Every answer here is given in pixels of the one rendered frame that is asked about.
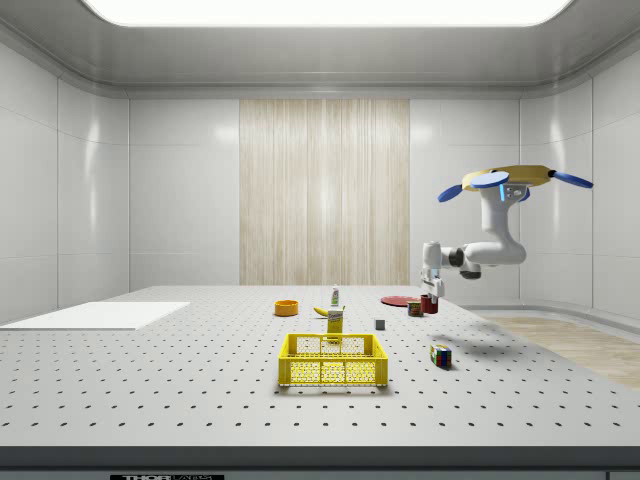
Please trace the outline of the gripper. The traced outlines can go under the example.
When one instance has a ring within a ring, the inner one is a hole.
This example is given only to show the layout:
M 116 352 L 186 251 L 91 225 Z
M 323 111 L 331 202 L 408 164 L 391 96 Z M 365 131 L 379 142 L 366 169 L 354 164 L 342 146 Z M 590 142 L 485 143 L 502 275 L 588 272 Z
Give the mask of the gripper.
M 422 278 L 422 286 L 425 293 L 421 300 L 423 306 L 437 306 L 440 297 L 444 296 L 444 283 L 439 277 Z

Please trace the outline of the yellow basket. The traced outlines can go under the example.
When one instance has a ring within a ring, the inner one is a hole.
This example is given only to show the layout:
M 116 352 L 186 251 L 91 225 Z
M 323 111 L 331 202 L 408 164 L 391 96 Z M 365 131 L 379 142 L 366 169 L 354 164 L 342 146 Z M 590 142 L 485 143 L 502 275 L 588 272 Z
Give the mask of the yellow basket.
M 374 334 L 288 333 L 280 385 L 387 385 L 388 356 Z

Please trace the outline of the drone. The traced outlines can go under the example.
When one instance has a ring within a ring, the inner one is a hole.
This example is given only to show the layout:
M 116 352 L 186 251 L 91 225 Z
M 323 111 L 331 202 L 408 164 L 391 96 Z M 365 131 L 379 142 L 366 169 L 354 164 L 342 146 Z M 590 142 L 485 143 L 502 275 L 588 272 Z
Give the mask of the drone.
M 461 184 L 453 185 L 446 189 L 438 196 L 438 201 L 449 201 L 459 195 L 463 190 L 477 191 L 478 189 L 491 187 L 499 187 L 501 198 L 505 199 L 507 189 L 503 187 L 503 184 L 524 184 L 527 187 L 533 187 L 545 184 L 551 179 L 560 180 L 582 188 L 591 189 L 593 187 L 593 183 L 588 180 L 552 170 L 542 165 L 513 165 L 466 174 Z

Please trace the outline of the white board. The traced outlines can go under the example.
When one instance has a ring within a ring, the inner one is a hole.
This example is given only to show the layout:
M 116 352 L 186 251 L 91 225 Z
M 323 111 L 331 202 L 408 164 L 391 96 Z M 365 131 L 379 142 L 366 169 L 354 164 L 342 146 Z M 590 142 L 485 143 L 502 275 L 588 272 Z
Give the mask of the white board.
M 0 326 L 0 330 L 137 330 L 189 302 L 88 302 Z

